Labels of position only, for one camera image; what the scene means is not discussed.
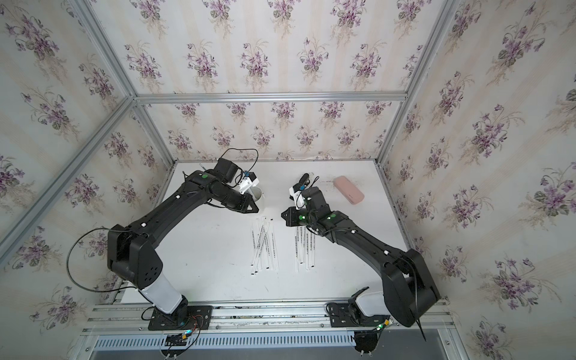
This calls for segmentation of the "black stapler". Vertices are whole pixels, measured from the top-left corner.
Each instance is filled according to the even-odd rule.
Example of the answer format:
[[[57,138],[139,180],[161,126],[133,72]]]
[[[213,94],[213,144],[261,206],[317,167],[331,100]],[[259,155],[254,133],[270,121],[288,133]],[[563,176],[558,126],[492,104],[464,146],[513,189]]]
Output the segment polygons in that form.
[[[304,173],[300,180],[294,185],[296,191],[303,191],[310,184],[310,174]]]

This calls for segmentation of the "aluminium mounting rail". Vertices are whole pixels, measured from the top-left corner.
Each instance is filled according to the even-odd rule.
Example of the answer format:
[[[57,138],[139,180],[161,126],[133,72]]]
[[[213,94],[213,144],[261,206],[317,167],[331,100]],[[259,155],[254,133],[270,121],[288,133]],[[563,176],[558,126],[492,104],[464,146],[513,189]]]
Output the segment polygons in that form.
[[[333,331],[326,300],[204,301],[212,307],[203,334]],[[115,303],[90,308],[81,335],[147,334],[152,309],[147,304]]]

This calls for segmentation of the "white straw cup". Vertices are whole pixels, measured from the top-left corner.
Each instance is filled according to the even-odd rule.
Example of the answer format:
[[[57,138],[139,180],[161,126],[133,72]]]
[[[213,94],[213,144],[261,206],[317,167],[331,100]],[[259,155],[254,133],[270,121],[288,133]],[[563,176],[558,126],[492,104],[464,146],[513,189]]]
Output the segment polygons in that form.
[[[252,187],[250,189],[250,193],[252,194],[252,197],[255,202],[259,202],[263,198],[263,191],[259,187]]]

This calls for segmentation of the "pink eraser case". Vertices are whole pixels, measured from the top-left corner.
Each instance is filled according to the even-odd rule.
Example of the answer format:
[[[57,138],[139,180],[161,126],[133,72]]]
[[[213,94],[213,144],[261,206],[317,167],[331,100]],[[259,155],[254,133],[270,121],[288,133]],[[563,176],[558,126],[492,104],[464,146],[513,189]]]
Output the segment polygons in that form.
[[[365,195],[344,175],[335,178],[332,183],[348,202],[353,205],[361,203],[365,198]]]

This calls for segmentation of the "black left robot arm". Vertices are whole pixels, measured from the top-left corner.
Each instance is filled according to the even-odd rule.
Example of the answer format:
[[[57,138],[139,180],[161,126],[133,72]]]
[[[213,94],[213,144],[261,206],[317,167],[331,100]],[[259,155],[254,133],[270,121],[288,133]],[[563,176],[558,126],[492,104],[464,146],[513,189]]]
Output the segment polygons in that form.
[[[108,231],[107,268],[133,284],[162,314],[184,317],[188,300],[167,280],[156,248],[193,210],[212,200],[232,212],[258,213],[252,189],[259,183],[253,171],[222,157],[214,168],[186,175],[179,188],[148,214]]]

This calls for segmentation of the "eleventh straw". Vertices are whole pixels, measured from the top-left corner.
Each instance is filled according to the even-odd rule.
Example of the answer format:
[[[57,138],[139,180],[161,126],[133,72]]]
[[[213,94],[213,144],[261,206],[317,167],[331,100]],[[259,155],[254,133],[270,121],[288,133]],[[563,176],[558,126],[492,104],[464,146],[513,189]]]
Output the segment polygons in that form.
[[[279,262],[278,262],[278,247],[275,238],[275,228],[274,228],[274,219],[270,219],[270,237],[271,237],[271,254],[272,254],[272,262],[273,262],[273,269],[277,272],[279,270]]]

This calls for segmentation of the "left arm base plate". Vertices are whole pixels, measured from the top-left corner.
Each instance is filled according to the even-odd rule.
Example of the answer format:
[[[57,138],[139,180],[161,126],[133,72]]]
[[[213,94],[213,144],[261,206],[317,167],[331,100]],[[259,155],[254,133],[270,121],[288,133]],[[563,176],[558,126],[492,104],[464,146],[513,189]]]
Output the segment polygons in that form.
[[[184,331],[193,328],[207,330],[209,327],[212,312],[212,306],[187,306],[177,309],[175,313],[166,314],[154,308],[151,319],[148,321],[149,331]]]

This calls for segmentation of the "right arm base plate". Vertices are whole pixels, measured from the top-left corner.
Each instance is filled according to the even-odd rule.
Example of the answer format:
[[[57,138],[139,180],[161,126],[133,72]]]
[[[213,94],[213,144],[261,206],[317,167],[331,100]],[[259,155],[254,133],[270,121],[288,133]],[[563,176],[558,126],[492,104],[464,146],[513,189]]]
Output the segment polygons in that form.
[[[355,304],[344,302],[329,302],[325,305],[325,311],[329,317],[332,328],[361,328],[381,330],[389,326],[389,315],[364,315]]]

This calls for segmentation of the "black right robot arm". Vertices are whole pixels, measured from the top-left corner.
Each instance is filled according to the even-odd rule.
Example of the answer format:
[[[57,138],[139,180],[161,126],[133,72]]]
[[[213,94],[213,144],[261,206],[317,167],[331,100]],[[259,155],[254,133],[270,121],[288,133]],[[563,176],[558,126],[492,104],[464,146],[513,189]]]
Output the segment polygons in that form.
[[[292,191],[289,198],[294,205],[281,213],[286,225],[306,227],[367,263],[381,278],[387,310],[402,326],[420,324],[421,316],[440,300],[440,291],[417,250],[401,250],[364,231],[349,216],[331,209],[318,187]]]

